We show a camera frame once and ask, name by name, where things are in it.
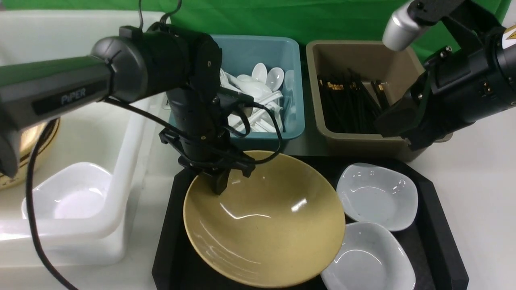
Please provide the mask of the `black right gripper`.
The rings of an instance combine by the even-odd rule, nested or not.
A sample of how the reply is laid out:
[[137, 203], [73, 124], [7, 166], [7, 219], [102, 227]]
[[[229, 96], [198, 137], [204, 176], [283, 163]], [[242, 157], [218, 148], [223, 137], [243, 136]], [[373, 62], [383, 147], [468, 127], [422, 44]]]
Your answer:
[[483, 117], [484, 75], [446, 70], [425, 72], [374, 122], [383, 137], [400, 137], [412, 151]]

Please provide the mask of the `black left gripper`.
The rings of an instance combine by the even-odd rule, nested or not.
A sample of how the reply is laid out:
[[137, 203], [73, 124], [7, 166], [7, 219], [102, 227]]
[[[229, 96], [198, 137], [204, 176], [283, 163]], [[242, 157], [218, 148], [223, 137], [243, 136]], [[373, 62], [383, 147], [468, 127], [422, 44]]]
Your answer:
[[174, 126], [184, 137], [165, 129], [161, 139], [178, 150], [181, 165], [195, 173], [205, 173], [210, 189], [217, 196], [226, 189], [231, 170], [251, 176], [256, 167], [251, 163], [252, 158], [231, 142], [227, 118], [232, 113], [245, 117], [243, 109], [252, 103], [252, 97], [225, 88], [203, 97], [189, 87], [167, 91], [166, 97]]

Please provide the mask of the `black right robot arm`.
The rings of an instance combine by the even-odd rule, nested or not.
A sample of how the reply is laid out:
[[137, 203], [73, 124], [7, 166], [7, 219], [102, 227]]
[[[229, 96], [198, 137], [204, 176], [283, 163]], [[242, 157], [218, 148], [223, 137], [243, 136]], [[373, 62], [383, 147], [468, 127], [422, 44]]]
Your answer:
[[392, 13], [382, 42], [400, 52], [439, 22], [460, 49], [429, 56], [424, 72], [375, 121], [379, 134], [405, 139], [413, 151], [515, 107], [515, 27], [503, 27], [472, 0], [411, 0]]

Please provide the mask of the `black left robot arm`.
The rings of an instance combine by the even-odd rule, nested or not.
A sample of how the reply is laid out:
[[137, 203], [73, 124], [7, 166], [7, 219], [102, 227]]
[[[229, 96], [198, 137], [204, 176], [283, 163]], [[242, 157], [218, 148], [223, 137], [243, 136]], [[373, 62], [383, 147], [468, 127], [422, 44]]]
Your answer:
[[164, 125], [169, 143], [221, 194], [230, 169], [249, 177], [257, 164], [230, 141], [227, 117], [243, 117], [253, 99], [221, 87], [222, 58], [210, 35], [156, 22], [146, 32], [120, 27], [87, 56], [2, 66], [1, 173], [18, 173], [21, 134], [32, 126], [95, 101], [128, 109], [166, 92], [179, 110], [177, 127]]

